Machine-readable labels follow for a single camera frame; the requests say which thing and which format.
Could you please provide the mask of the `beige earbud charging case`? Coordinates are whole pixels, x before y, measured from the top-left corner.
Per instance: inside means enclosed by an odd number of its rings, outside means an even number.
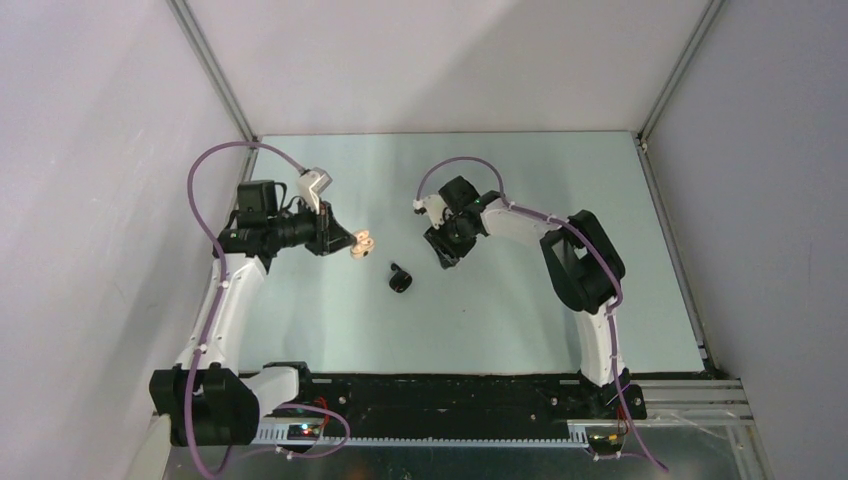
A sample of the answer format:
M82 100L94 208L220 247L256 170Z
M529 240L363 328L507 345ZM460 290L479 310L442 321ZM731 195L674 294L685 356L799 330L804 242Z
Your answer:
M354 259L363 259L367 257L375 248L375 240L371 237L368 230L358 230L354 233L355 243L350 248L351 257Z

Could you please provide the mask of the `black earbud charging case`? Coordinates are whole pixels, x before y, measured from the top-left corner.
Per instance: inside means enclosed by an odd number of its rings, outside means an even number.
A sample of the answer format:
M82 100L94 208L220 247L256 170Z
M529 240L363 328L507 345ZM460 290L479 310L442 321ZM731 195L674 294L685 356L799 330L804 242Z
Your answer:
M412 284L412 276L397 263L390 265L391 276L388 281L390 289L395 293L405 292Z

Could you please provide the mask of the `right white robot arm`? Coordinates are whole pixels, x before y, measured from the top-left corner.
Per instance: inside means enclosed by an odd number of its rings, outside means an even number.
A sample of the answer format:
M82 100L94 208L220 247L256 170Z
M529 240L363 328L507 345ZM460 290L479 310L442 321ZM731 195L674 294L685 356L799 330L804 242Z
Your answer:
M616 358L618 334L606 316L620 303L626 269L592 212L581 210L558 219L507 202L494 190L480 194L462 176L436 194L415 199L413 209L429 219L423 237L444 269L456 266L480 237L538 248L558 299L577 316L580 373L590 382L581 392L583 408L593 417L606 418L620 407L622 395L613 382L622 375L624 363Z

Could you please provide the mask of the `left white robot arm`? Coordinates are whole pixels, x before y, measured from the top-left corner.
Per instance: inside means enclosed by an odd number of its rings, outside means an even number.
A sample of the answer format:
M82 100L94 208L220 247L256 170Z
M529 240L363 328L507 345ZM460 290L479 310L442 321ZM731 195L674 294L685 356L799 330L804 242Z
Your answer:
M281 182L243 182L237 206L213 246L210 286L186 347L174 367L157 370L149 392L159 415L171 421L174 446L248 445L260 420L280 406L304 416L316 403L315 388L297 368L269 365L242 379L242 338L255 296L277 254L305 247L323 257L349 250L367 256L375 241L368 231L351 233L335 219L330 203L304 192L295 213L277 194Z

